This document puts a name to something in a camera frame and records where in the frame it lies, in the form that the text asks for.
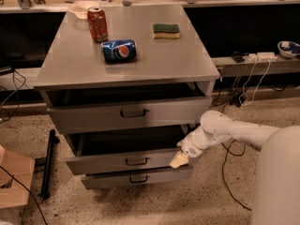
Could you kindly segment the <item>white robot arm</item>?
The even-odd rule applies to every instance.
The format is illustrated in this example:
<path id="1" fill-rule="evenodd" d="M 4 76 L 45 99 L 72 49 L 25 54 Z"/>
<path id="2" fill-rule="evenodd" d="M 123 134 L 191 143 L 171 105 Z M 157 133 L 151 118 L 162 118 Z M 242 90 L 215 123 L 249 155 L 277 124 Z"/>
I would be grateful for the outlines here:
<path id="1" fill-rule="evenodd" d="M 252 200 L 251 225 L 300 225 L 300 127 L 270 127 L 205 112 L 200 126 L 177 145 L 170 162 L 178 168 L 208 147 L 234 139 L 260 152 Z"/>

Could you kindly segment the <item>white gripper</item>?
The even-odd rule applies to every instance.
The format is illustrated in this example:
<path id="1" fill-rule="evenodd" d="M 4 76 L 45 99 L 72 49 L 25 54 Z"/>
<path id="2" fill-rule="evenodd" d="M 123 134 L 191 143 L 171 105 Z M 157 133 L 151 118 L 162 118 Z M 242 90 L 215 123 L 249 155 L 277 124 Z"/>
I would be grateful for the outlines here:
<path id="1" fill-rule="evenodd" d="M 201 155 L 212 141 L 212 134 L 204 131 L 202 127 L 197 127 L 177 144 L 180 151 L 171 160 L 170 166 L 176 169 L 188 164 L 188 158 L 196 158 Z"/>

